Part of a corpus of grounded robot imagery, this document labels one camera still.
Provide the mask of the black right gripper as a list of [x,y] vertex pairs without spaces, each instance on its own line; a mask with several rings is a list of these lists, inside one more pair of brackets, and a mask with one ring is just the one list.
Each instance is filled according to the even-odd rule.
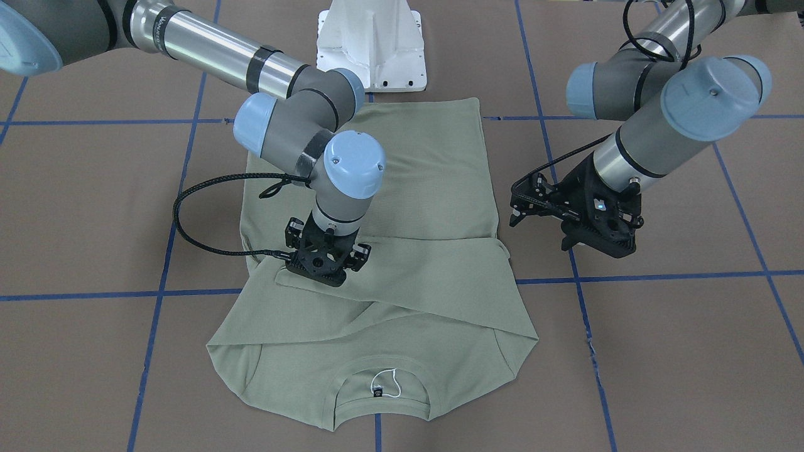
[[307,222],[292,217],[285,226],[285,245],[294,251],[285,267],[293,274],[339,287],[348,269],[359,271],[370,257],[370,244],[357,244],[356,238],[357,232],[335,235],[334,229],[319,229],[312,217]]

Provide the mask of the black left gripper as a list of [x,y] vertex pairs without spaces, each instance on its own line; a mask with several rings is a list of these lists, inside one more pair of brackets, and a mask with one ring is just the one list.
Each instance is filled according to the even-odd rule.
[[562,221],[562,250],[586,244],[614,258],[636,251],[635,234],[644,224],[637,180],[627,182],[622,191],[614,191],[597,174],[594,157],[589,155],[555,186],[552,200],[579,217]]

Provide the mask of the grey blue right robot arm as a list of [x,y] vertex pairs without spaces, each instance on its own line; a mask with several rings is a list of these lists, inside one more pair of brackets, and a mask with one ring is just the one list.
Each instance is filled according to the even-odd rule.
[[[203,18],[173,1],[3,1],[2,69],[20,77],[56,72],[110,51],[139,50],[195,68],[247,98],[232,118],[235,140],[272,173],[221,176],[186,189],[173,203],[173,226],[218,255],[265,256],[331,287],[367,263],[362,221],[384,180],[386,154],[367,132],[345,125],[364,106],[358,75],[320,70],[284,51]],[[276,178],[259,197],[296,184],[313,191],[309,217],[285,226],[285,250],[239,252],[193,239],[179,218],[189,195],[230,180]]]

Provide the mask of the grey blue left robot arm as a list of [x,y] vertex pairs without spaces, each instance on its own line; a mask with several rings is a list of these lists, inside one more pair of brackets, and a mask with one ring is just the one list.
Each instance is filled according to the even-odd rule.
[[700,56],[698,46],[733,18],[799,9],[801,1],[674,1],[638,33],[623,12],[627,41],[608,60],[578,66],[566,86],[573,115],[620,126],[546,196],[561,208],[563,250],[636,250],[641,194],[735,132],[771,94],[758,58]]

